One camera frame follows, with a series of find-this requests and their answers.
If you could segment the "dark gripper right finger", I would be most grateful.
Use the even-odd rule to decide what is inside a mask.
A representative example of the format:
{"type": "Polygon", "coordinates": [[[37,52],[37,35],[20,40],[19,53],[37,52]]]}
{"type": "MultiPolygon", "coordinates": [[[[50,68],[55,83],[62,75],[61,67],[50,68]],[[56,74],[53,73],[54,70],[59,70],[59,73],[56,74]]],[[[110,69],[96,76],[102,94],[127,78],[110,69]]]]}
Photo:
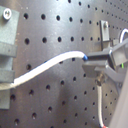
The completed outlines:
{"type": "Polygon", "coordinates": [[[115,69],[120,64],[128,61],[128,43],[123,42],[100,52],[89,53],[88,58],[90,60],[107,60],[110,67],[115,69]]]}

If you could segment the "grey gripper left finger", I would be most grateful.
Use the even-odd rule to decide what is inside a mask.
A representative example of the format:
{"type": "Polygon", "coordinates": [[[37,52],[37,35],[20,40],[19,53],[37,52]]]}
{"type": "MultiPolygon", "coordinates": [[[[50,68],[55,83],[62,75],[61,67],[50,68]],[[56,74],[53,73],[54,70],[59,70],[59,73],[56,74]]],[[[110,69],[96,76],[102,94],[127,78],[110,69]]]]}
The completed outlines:
{"type": "Polygon", "coordinates": [[[94,78],[97,86],[101,86],[107,78],[110,78],[115,83],[122,83],[124,81],[124,74],[117,73],[110,66],[94,66],[82,65],[83,70],[88,78],[94,78]]]}

